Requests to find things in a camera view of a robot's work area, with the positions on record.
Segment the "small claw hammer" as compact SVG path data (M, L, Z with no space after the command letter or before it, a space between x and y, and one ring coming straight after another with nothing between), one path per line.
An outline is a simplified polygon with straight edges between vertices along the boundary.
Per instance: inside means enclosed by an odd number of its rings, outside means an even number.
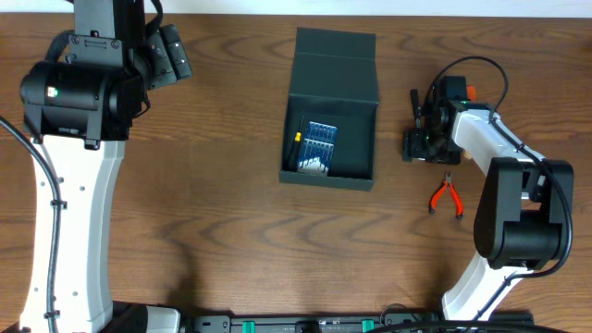
M410 90L410 97L412 103L412 110L413 110L413 118L415 121L415 127L417 129L422 128L422 120L421 120L421 106L419 102L419 93L416 89Z

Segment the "black yellow screwdriver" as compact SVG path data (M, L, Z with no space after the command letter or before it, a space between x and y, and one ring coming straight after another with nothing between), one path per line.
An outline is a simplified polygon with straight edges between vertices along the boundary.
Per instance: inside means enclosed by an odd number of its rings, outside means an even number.
M301 121L300 121L300 125L296 130L295 136L294 136L294 140L292 141L290 150L289 150L289 154L288 154L288 160L287 160L287 170L288 171L292 171L295 172L297 170L297 165L298 165L298 153L300 151L300 146L302 143L302 125L303 125L303 119L304 117L301 117Z

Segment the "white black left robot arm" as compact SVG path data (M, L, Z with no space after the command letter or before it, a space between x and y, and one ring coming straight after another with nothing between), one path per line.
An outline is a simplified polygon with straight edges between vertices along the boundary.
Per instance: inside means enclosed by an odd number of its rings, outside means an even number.
M108 250L117 173L148 93L191 76L179 31L141 1L74 3L75 27L20 84L36 219L22 332L181 332L177 309L116 302Z

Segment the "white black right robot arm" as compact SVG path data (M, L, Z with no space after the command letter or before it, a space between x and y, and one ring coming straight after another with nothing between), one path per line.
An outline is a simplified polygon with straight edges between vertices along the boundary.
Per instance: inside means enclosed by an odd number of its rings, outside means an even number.
M486 321L520 281L556 273L573 245L573 167L520 141L489 105L445 100L413 105L406 162L457 165L463 152L485 174L474 222L476 253L442 297L452 321Z

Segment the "blue screwdriver bit case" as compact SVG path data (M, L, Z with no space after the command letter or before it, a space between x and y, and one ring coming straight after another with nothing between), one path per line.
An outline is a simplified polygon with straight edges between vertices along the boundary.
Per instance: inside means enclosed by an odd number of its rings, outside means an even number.
M335 150L338 128L310 121L301 139L296 170L299 173L328 175Z

